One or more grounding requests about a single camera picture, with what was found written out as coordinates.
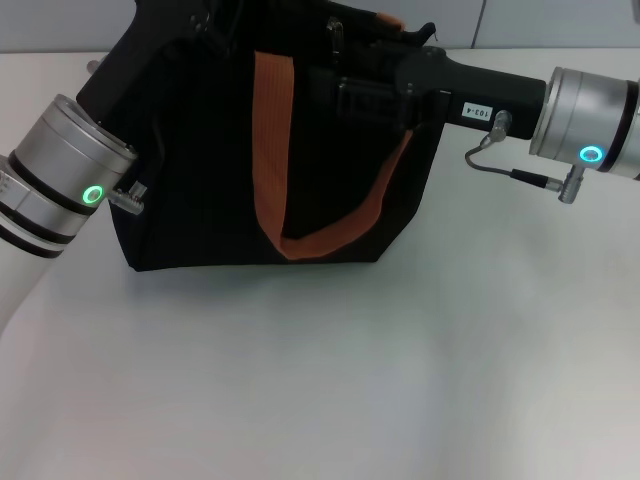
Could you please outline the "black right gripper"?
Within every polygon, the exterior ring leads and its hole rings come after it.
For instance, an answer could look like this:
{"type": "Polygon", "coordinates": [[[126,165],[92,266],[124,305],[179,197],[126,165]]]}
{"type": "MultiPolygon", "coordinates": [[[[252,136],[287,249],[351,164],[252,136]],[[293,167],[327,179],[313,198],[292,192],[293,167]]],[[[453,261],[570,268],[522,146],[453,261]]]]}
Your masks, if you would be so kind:
{"type": "Polygon", "coordinates": [[[410,130],[425,120],[423,97],[449,95],[446,121],[488,131],[498,112],[511,114],[508,135],[530,140],[539,120],[546,82],[450,59],[437,47],[415,47],[390,41],[354,42],[352,66],[384,66],[404,57],[395,69],[395,83],[339,77],[335,113],[354,124],[410,130]]]}

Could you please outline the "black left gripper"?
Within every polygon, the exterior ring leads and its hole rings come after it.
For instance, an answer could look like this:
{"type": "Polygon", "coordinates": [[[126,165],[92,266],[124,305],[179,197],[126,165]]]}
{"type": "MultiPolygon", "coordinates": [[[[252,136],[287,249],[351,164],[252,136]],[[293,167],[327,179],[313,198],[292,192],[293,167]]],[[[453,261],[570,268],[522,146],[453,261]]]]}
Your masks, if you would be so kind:
{"type": "Polygon", "coordinates": [[[192,40],[204,24],[202,39],[214,53],[230,53],[244,0],[142,0],[134,18],[76,96],[91,120],[115,131],[113,119],[129,91],[161,49],[192,40]]]}

